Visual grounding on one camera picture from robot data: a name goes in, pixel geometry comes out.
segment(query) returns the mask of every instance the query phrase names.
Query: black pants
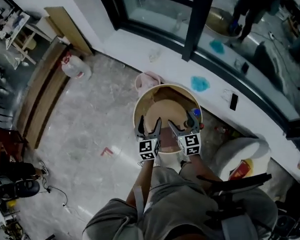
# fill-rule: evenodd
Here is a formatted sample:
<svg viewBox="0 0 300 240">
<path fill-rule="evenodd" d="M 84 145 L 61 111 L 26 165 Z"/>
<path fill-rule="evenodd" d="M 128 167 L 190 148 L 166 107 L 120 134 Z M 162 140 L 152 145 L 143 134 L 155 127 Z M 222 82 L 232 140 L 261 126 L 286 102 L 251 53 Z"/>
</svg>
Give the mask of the black pants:
<svg viewBox="0 0 300 240">
<path fill-rule="evenodd" d="M 263 7 L 254 3 L 254 0 L 239 0 L 234 7 L 233 21 L 239 21 L 241 15 L 246 15 L 245 25 L 239 39 L 245 39 L 251 32 L 252 25 L 256 21 L 258 15 L 264 10 Z"/>
</svg>

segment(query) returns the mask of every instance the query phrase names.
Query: tile floor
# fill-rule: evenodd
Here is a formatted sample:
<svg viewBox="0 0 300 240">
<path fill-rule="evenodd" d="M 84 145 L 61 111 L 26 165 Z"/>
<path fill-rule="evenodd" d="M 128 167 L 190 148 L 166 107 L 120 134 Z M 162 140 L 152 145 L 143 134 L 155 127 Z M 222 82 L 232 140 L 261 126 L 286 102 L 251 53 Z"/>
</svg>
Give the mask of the tile floor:
<svg viewBox="0 0 300 240">
<path fill-rule="evenodd" d="M 81 239 L 87 221 L 109 199 L 125 199 L 140 171 L 132 114 L 138 99 L 134 79 L 138 73 L 101 54 L 90 57 L 93 68 L 88 82 L 71 80 L 54 108 L 35 154 L 24 160 L 49 169 L 47 184 L 36 196 L 19 199 L 15 209 L 25 232 L 32 240 L 51 234 L 57 240 Z M 228 137 L 214 130 L 223 122 L 205 113 L 205 155 L 209 164 L 218 147 Z M 105 147 L 113 154 L 101 155 Z M 263 189 L 271 197 L 285 194 L 293 179 L 274 161 L 269 172 L 274 179 Z"/>
</svg>

